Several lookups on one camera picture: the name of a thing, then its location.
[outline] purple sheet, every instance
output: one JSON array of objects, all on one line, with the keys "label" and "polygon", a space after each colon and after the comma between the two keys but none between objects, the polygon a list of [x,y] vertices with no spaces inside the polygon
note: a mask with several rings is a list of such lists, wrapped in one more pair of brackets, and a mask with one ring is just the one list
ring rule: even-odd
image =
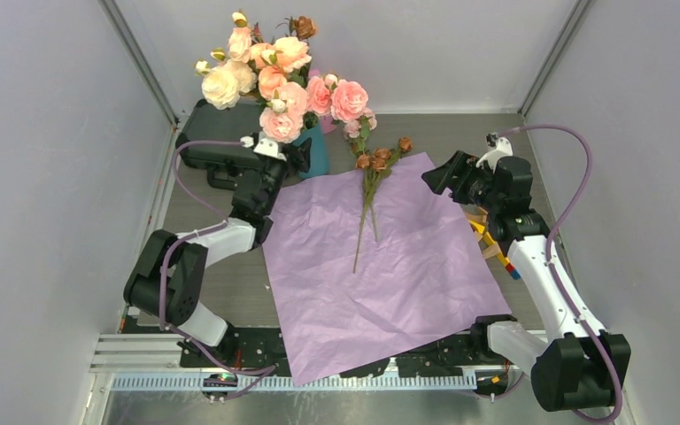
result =
[{"label": "purple sheet", "polygon": [[361,172],[283,188],[264,243],[296,385],[411,350],[510,313],[459,205],[431,193],[425,153],[401,159],[375,198],[352,273]]}]

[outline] blue vase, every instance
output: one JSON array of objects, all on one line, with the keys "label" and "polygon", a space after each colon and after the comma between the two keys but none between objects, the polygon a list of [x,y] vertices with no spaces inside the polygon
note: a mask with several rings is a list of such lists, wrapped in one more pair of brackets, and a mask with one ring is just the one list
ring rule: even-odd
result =
[{"label": "blue vase", "polygon": [[329,174],[329,155],[327,154],[327,142],[324,138],[324,133],[321,131],[321,126],[316,126],[304,130],[298,139],[293,141],[293,144],[300,146],[304,144],[309,138],[312,139],[312,148],[309,151],[309,171],[306,173],[298,173],[302,179],[316,177],[317,175]]}]

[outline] white wall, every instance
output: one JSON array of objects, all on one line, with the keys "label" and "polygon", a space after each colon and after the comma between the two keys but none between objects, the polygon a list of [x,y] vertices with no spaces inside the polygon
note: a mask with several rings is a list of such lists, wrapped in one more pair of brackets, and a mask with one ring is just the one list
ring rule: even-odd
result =
[{"label": "white wall", "polygon": [[168,126],[96,1],[0,0],[0,425],[66,425]]},{"label": "white wall", "polygon": [[516,111],[575,0],[118,0],[176,111],[202,97],[193,65],[243,8],[265,36],[314,19],[314,65],[358,80],[378,112]]},{"label": "white wall", "polygon": [[[680,423],[680,2],[597,2],[529,116],[539,122],[576,128],[595,154],[561,233],[585,301],[630,340],[637,423]],[[563,208],[582,151],[562,134],[532,140]]]}]

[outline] gray wooden tabletop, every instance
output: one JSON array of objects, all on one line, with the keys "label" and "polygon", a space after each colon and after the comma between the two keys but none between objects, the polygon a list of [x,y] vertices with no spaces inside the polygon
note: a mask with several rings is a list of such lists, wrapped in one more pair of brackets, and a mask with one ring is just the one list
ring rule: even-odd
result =
[{"label": "gray wooden tabletop", "polygon": [[[406,114],[380,115],[378,127],[369,143],[391,147],[402,136],[413,140],[414,152],[425,151],[431,160],[443,164],[456,150],[474,155],[486,151],[485,136],[492,131],[512,128],[522,124],[517,114]],[[514,155],[523,157],[533,165],[533,207],[553,223],[546,201],[544,185],[538,174],[529,139],[525,134],[510,137]],[[339,174],[353,169],[355,158],[339,130],[327,136],[330,172]],[[230,211],[232,192],[213,189],[207,185],[205,171],[189,169],[182,165],[183,181],[200,197],[222,209]],[[299,182],[292,177],[287,184]],[[168,206],[165,229],[172,232],[189,231],[210,226],[220,217],[205,209],[184,191],[175,187]],[[528,329],[543,328],[537,309],[522,281],[514,280],[496,259],[487,261],[513,314]],[[237,326],[279,326],[272,292],[266,289],[269,280],[261,249],[225,259],[205,272],[201,301],[214,313]],[[152,318],[141,318],[140,323],[157,323]]]}]

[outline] black case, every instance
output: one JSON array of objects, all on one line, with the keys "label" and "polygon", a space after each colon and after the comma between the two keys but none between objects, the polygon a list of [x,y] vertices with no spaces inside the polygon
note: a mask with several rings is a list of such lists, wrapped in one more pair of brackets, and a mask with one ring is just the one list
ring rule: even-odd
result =
[{"label": "black case", "polygon": [[[260,131],[261,113],[258,104],[237,104],[230,110],[219,111],[202,99],[183,126],[176,147],[195,140],[236,142]],[[181,158],[188,167],[207,170],[207,183],[217,189],[233,190],[234,177],[243,170],[261,168],[254,152],[240,146],[193,146],[183,150]]]}]

